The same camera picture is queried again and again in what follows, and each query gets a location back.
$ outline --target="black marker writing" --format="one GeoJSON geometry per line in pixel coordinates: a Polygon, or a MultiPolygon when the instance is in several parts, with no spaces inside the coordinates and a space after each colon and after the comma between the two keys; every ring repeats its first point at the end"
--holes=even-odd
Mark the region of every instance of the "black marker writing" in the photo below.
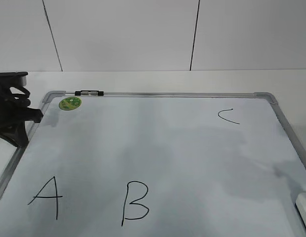
{"type": "Polygon", "coordinates": [[[63,196],[59,196],[57,194],[57,185],[56,185],[56,179],[55,176],[53,176],[50,180],[47,181],[47,183],[41,188],[41,190],[38,192],[38,194],[36,194],[32,201],[30,201],[28,203],[28,205],[30,205],[36,198],[55,198],[56,199],[56,219],[58,218],[58,198],[62,198],[63,196]],[[55,184],[55,196],[51,196],[51,197],[47,197],[47,196],[39,196],[39,194],[42,192],[42,190],[46,187],[46,185],[50,182],[54,180],[54,184],[55,184]]]}
{"type": "Polygon", "coordinates": [[[232,123],[239,124],[238,122],[233,122],[233,121],[231,121],[231,120],[228,120],[228,119],[223,118],[223,117],[220,116],[220,113],[221,113],[221,112],[223,112],[223,111],[231,111],[231,110],[233,110],[233,109],[230,109],[230,110],[221,110],[220,112],[218,112],[218,116],[219,116],[221,119],[223,119],[223,120],[226,120],[226,121],[229,121],[229,122],[232,122],[232,123]]]}
{"type": "Polygon", "coordinates": [[[126,220],[139,220],[139,219],[143,219],[148,214],[149,208],[147,206],[144,206],[141,203],[137,203],[137,201],[140,201],[141,199],[143,199],[147,195],[147,193],[148,193],[148,187],[147,187],[146,184],[144,184],[144,183],[142,183],[140,181],[130,181],[130,182],[128,182],[128,184],[127,184],[127,195],[125,196],[124,205],[123,205],[123,218],[122,218],[121,226],[123,226],[123,223],[124,223],[125,219],[126,220]],[[130,185],[130,183],[139,183],[139,184],[142,184],[142,185],[144,185],[146,187],[146,193],[142,197],[140,197],[140,198],[138,198],[138,199],[136,199],[134,201],[131,201],[129,203],[129,205],[139,205],[139,206],[142,206],[142,207],[144,207],[147,210],[146,213],[143,216],[141,216],[141,217],[137,217],[137,218],[127,218],[127,217],[125,217],[125,205],[127,203],[127,199],[128,199],[128,195],[129,195],[129,185],[130,185]]]}

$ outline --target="whiteboard eraser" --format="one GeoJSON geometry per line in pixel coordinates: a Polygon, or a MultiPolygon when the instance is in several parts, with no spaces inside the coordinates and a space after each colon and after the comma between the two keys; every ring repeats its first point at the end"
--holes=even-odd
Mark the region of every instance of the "whiteboard eraser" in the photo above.
{"type": "Polygon", "coordinates": [[[306,192],[298,195],[296,206],[306,227],[306,192]]]}

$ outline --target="white table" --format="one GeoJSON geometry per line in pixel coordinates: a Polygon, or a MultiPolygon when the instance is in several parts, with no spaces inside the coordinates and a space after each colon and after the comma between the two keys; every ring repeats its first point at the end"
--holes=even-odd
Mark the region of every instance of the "white table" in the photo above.
{"type": "MultiPolygon", "coordinates": [[[[26,88],[37,108],[51,90],[108,92],[260,92],[274,94],[306,149],[306,70],[191,72],[30,72],[26,88]]],[[[0,175],[15,148],[0,140],[0,175]]]]}

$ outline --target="tile grout line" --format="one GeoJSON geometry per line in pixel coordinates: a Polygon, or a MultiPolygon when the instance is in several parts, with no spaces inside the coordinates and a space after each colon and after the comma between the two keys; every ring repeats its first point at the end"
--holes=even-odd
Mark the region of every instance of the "tile grout line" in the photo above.
{"type": "Polygon", "coordinates": [[[53,39],[54,47],[55,47],[55,50],[56,50],[59,66],[60,66],[61,71],[63,71],[63,67],[62,67],[62,64],[60,63],[58,50],[57,50],[57,47],[56,47],[56,43],[55,43],[54,35],[53,35],[53,32],[52,32],[52,28],[50,26],[50,22],[49,22],[49,18],[48,18],[48,15],[47,15],[47,11],[46,11],[44,0],[42,0],[42,3],[43,3],[43,7],[44,7],[45,17],[46,17],[46,20],[47,20],[47,23],[48,23],[48,26],[49,26],[49,30],[50,30],[50,33],[52,35],[52,39],[53,39]]]}
{"type": "Polygon", "coordinates": [[[194,29],[194,37],[193,37],[193,44],[192,44],[192,52],[191,52],[191,61],[190,61],[190,71],[192,68],[192,59],[193,59],[193,50],[194,50],[194,43],[196,41],[196,33],[197,33],[197,26],[198,26],[198,18],[199,18],[199,8],[200,8],[200,0],[198,2],[198,10],[197,10],[197,17],[196,17],[196,25],[194,29]]]}

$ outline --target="white wall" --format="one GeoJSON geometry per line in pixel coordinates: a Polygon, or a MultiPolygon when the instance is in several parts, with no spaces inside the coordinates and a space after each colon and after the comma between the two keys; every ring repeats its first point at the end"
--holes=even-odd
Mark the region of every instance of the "white wall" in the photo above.
{"type": "Polygon", "coordinates": [[[65,71],[189,70],[198,0],[45,0],[65,71]]]}
{"type": "Polygon", "coordinates": [[[201,0],[192,65],[306,68],[306,0],[201,0]]]}
{"type": "Polygon", "coordinates": [[[0,0],[0,72],[60,71],[40,0],[0,0]]]}
{"type": "MultiPolygon", "coordinates": [[[[44,0],[64,71],[189,70],[198,0],[44,0]]],[[[306,0],[200,0],[193,70],[306,68],[306,0]]],[[[41,0],[0,0],[0,71],[60,71],[41,0]]]]}

